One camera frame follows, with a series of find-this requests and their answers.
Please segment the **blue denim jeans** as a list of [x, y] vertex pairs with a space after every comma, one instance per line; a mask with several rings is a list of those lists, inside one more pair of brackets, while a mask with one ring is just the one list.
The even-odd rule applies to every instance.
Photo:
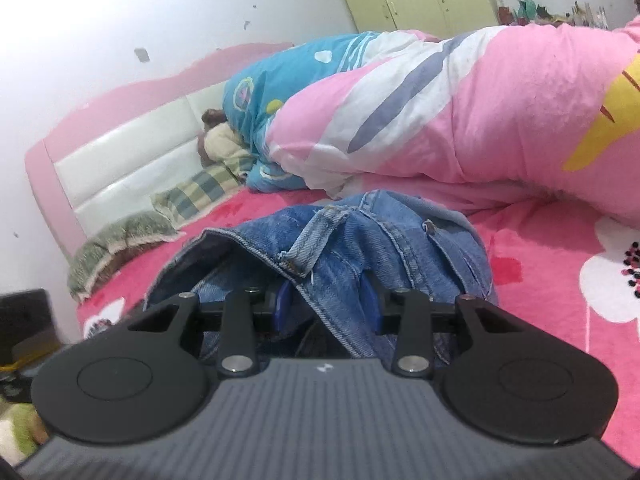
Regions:
[[261, 360], [330, 352], [388, 364], [396, 339], [375, 335], [366, 321], [359, 299], [366, 271], [388, 289], [417, 289], [447, 304], [461, 294], [497, 299], [486, 249], [463, 214], [372, 191], [206, 229], [160, 270], [145, 304], [180, 292], [221, 301], [234, 290], [285, 278], [295, 289], [291, 311], [282, 333], [258, 338]]

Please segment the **plaid checked pillow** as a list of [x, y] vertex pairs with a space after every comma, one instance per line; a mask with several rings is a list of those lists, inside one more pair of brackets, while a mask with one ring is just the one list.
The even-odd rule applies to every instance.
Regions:
[[214, 162], [173, 188], [154, 194], [151, 204], [179, 229], [206, 216], [238, 192], [245, 184], [248, 168], [250, 160], [244, 157]]

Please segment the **green fringed pillow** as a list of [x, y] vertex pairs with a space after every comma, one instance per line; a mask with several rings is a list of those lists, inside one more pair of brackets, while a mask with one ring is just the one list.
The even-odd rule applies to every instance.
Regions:
[[70, 296], [78, 302], [87, 300], [129, 261], [181, 235], [155, 211], [141, 211], [109, 224], [75, 252], [67, 275]]

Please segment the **beige brown fleece garment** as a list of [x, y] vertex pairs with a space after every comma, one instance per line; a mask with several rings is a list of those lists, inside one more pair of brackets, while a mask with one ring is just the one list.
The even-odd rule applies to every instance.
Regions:
[[255, 157], [242, 136], [234, 131], [222, 110], [210, 108], [202, 115], [205, 131], [198, 136], [198, 156], [201, 166], [213, 164], [226, 167], [238, 180], [245, 181]]

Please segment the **pink floral bed blanket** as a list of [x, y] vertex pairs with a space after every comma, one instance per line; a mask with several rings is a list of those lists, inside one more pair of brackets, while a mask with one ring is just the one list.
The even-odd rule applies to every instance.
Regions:
[[[179, 238], [121, 266], [77, 310], [84, 337], [143, 300], [160, 269], [206, 228], [228, 228], [326, 194], [241, 191], [182, 228]], [[500, 307], [595, 356], [612, 370], [620, 400], [605, 442], [639, 461], [639, 233], [592, 208], [534, 198], [473, 214], [488, 251]]]

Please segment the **pink white padded headboard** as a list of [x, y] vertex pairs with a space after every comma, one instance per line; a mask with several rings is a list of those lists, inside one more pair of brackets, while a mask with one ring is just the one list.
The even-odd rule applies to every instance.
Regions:
[[30, 148], [32, 195], [63, 255], [195, 174], [202, 114], [220, 105], [231, 76], [285, 48], [240, 44], [174, 76], [126, 84], [73, 110]]

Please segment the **dark bedside box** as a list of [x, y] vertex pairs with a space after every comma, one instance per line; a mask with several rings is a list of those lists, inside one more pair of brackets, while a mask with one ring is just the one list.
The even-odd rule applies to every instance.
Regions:
[[1, 295], [1, 369], [18, 370], [61, 347], [50, 298], [42, 289]]

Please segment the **pink and blue quilt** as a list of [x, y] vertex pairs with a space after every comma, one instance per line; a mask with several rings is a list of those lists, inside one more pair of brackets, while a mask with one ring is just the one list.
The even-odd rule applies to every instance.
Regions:
[[235, 74], [250, 183], [417, 192], [484, 209], [547, 192], [639, 222], [639, 25], [322, 38]]

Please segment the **clutter on far shelf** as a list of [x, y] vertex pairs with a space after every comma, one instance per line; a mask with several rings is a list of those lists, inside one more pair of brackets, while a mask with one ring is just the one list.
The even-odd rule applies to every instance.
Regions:
[[559, 27], [563, 24], [570, 26], [589, 27], [609, 30], [608, 16], [603, 6], [596, 10], [588, 2], [582, 6], [575, 1], [570, 12], [551, 13], [546, 6], [534, 0], [518, 0], [515, 8], [506, 6], [502, 0], [498, 4], [498, 21], [506, 26], [526, 26], [529, 24], [551, 25]]

